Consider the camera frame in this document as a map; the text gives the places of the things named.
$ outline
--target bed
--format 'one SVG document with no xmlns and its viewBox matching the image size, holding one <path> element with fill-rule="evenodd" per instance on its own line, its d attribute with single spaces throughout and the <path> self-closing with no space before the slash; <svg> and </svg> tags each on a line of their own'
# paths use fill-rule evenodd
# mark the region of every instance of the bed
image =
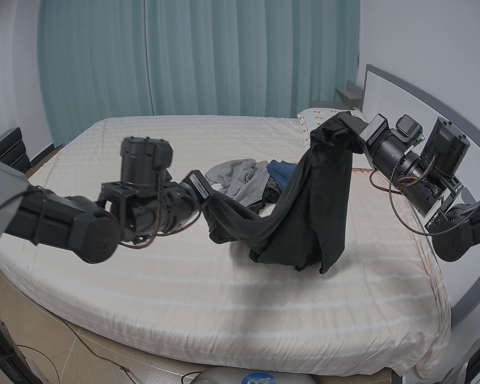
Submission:
<svg viewBox="0 0 480 384">
<path fill-rule="evenodd" d="M 59 151 L 31 179 L 59 195 L 98 197 L 119 179 L 129 135 L 169 140 L 181 180 L 235 158 L 298 161 L 298 119 L 148 116 L 105 119 Z M 450 336 L 450 304 L 427 240 L 396 220 L 369 171 L 352 170 L 346 248 L 318 268 L 255 264 L 238 242 L 216 245 L 204 220 L 139 251 L 118 247 L 101 264 L 3 235 L 0 268 L 40 305 L 123 344 L 196 363 L 320 375 L 428 377 Z M 403 217 L 416 218 L 394 197 Z"/>
</svg>

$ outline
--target blue round logo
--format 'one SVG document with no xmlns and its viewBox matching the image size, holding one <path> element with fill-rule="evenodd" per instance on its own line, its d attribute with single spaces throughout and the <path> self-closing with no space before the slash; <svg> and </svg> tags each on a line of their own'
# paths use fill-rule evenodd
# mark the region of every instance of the blue round logo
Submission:
<svg viewBox="0 0 480 384">
<path fill-rule="evenodd" d="M 245 377 L 241 384 L 276 384 L 275 378 L 267 373 L 255 372 Z"/>
</svg>

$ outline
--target curtain fold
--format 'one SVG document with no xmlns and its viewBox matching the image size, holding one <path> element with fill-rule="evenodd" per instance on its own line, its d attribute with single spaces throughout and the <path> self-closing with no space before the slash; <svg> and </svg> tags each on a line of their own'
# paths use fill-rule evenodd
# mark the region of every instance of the curtain fold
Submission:
<svg viewBox="0 0 480 384">
<path fill-rule="evenodd" d="M 107 117 L 295 117 L 355 81 L 360 0 L 42 0 L 54 144 Z"/>
<path fill-rule="evenodd" d="M 55 146 L 107 117 L 153 114 L 142 1 L 43 0 L 38 68 Z"/>
</svg>

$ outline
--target baseboard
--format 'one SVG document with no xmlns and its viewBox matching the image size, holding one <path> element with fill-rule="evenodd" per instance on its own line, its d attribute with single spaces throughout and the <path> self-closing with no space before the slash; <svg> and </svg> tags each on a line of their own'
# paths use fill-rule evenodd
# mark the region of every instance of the baseboard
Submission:
<svg viewBox="0 0 480 384">
<path fill-rule="evenodd" d="M 36 166 L 40 161 L 42 161 L 45 157 L 47 157 L 54 149 L 55 149 L 55 146 L 52 143 L 47 148 L 45 148 L 42 152 L 40 152 L 37 156 L 35 156 L 30 161 L 32 163 L 32 167 Z"/>
</svg>

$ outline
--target gray headboard trim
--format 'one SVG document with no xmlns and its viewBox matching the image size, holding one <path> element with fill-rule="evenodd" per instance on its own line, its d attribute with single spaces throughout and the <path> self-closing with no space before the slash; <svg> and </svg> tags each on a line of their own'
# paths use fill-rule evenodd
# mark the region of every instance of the gray headboard trim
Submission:
<svg viewBox="0 0 480 384">
<path fill-rule="evenodd" d="M 395 84 L 396 86 L 404 89 L 411 95 L 415 96 L 417 99 L 423 101 L 425 104 L 429 105 L 435 109 L 438 113 L 445 116 L 453 124 L 455 124 L 463 133 L 465 133 L 470 140 L 475 142 L 480 146 L 480 130 L 473 125 L 473 123 L 457 111 L 450 108 L 448 105 L 440 101 L 439 99 L 433 97 L 432 95 L 422 91 L 420 88 L 406 82 L 405 80 L 400 79 L 392 75 L 391 73 L 385 72 L 380 68 L 374 67 L 371 64 L 367 64 L 365 70 L 365 83 L 363 86 L 363 95 L 361 100 L 360 109 L 363 111 L 363 101 L 365 99 L 365 85 L 367 83 L 367 74 L 368 72 L 374 73 L 381 78 Z M 480 278 L 472 285 L 468 292 L 455 304 L 452 308 L 452 328 L 456 327 L 463 319 L 465 319 L 470 312 L 472 312 L 477 305 L 480 304 Z"/>
<path fill-rule="evenodd" d="M 367 83 L 367 74 L 368 72 L 372 72 L 381 78 L 388 80 L 389 82 L 395 84 L 396 86 L 404 89 L 411 95 L 415 96 L 417 99 L 423 101 L 425 104 L 429 105 L 447 119 L 449 119 L 453 124 L 455 124 L 464 134 L 468 136 L 469 139 L 474 141 L 478 146 L 480 146 L 480 129 L 473 125 L 473 123 L 462 115 L 460 115 L 454 109 L 451 109 L 447 104 L 440 101 L 436 97 L 422 91 L 420 88 L 406 82 L 405 80 L 400 79 L 392 75 L 391 73 L 385 72 L 380 68 L 374 67 L 371 64 L 367 64 L 367 68 L 365 70 L 365 83 L 363 85 L 363 95 L 361 99 L 360 110 L 363 111 L 363 101 L 365 98 L 365 84 Z"/>
</svg>

